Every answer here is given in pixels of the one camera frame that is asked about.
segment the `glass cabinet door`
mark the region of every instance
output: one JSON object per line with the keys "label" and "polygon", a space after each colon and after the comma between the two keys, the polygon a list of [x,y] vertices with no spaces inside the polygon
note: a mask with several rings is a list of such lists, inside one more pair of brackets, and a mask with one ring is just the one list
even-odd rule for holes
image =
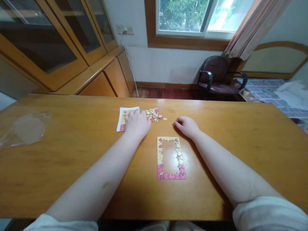
{"label": "glass cabinet door", "polygon": [[84,0],[47,0],[47,2],[88,65],[92,65],[106,54]]}
{"label": "glass cabinet door", "polygon": [[107,52],[118,46],[103,0],[85,0]]}
{"label": "glass cabinet door", "polygon": [[51,90],[87,68],[45,1],[0,0],[0,49]]}

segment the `checkered bedsheet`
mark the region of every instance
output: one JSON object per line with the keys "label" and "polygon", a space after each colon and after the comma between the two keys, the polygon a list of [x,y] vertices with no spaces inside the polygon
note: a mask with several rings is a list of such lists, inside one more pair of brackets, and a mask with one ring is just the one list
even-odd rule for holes
{"label": "checkered bedsheet", "polygon": [[[242,84],[243,78],[235,79],[238,83]],[[289,118],[303,120],[305,124],[298,124],[298,126],[308,133],[308,111],[290,107],[286,101],[282,100],[274,93],[274,91],[285,82],[286,80],[283,79],[248,79],[245,88],[261,102],[274,104]]]}

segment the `power socket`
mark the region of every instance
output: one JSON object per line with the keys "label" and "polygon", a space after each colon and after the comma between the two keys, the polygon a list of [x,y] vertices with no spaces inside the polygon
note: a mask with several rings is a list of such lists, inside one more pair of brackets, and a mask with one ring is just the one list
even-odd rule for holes
{"label": "power socket", "polygon": [[125,34],[133,35],[134,34],[134,29],[133,29],[132,26],[116,24],[116,30],[117,30],[118,34],[121,34],[122,31],[124,30],[124,28],[126,29],[126,31],[123,32],[124,35]]}

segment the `white cable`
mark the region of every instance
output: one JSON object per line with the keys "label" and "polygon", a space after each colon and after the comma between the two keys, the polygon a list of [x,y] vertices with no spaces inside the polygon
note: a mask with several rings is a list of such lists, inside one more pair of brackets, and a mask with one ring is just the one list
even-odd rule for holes
{"label": "white cable", "polygon": [[137,90],[137,85],[136,85],[136,80],[135,80],[135,76],[134,76],[134,73],[133,73],[131,64],[130,64],[130,62],[129,62],[129,57],[128,57],[128,54],[127,54],[127,51],[126,51],[126,47],[125,47],[125,45],[124,45],[124,43],[123,43],[123,31],[121,32],[121,42],[122,42],[122,45],[123,45],[123,47],[124,47],[124,49],[125,49],[126,56],[127,56],[127,58],[128,58],[128,65],[129,65],[129,67],[130,67],[130,69],[131,69],[131,71],[132,71],[132,74],[133,74],[133,77],[134,77],[135,86],[136,86],[137,97],[139,98],[138,90]]}

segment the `tree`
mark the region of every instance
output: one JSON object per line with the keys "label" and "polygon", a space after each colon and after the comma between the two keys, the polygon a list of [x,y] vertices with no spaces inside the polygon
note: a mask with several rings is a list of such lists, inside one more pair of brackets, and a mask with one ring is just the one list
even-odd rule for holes
{"label": "tree", "polygon": [[159,29],[199,32],[208,0],[159,0]]}

